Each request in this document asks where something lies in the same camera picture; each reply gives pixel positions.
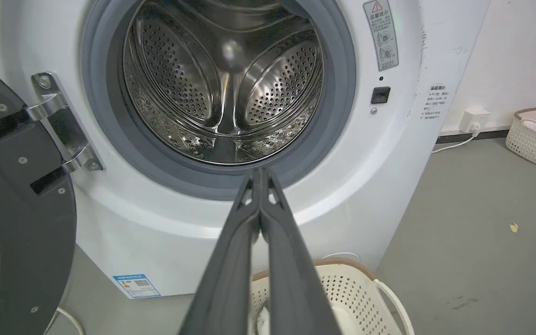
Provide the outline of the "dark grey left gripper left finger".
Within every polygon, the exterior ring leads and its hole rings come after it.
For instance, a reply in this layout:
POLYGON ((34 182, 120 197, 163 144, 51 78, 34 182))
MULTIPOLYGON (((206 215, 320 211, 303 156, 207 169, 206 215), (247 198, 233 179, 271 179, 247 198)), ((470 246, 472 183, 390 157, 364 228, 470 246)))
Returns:
POLYGON ((252 245, 259 235, 260 170, 247 174, 234 199, 181 335, 246 335, 252 245))

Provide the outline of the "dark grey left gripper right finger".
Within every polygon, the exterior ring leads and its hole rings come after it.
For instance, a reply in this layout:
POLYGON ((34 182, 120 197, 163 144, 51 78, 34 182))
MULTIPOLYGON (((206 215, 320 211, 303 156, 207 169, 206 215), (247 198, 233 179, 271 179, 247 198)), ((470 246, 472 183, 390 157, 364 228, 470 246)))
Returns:
POLYGON ((269 169, 260 170, 260 227, 268 243, 270 333, 340 335, 313 259, 269 169))

